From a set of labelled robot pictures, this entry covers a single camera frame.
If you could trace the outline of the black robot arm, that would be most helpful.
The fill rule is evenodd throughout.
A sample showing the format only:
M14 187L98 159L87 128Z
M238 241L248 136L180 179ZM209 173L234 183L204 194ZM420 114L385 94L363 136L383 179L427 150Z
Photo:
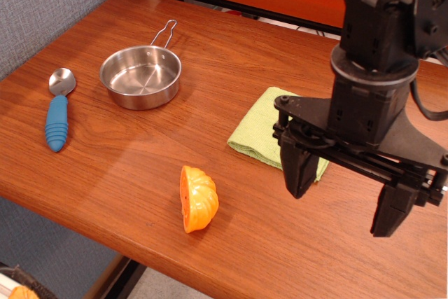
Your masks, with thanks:
M345 0L329 99L282 95L274 125L286 187L301 198L321 158L383 183L371 233L390 237L413 206L439 205L447 151L406 114L417 71L447 62L447 0Z

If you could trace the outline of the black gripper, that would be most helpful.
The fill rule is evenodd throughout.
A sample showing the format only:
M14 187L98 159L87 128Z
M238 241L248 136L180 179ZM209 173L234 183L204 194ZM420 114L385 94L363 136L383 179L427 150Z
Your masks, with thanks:
M300 199L324 158L383 184L370 232L390 237L414 205L438 205L447 183L447 151L410 122L407 98L419 63L388 71L361 66L333 49L329 99L282 95L274 137L288 192Z

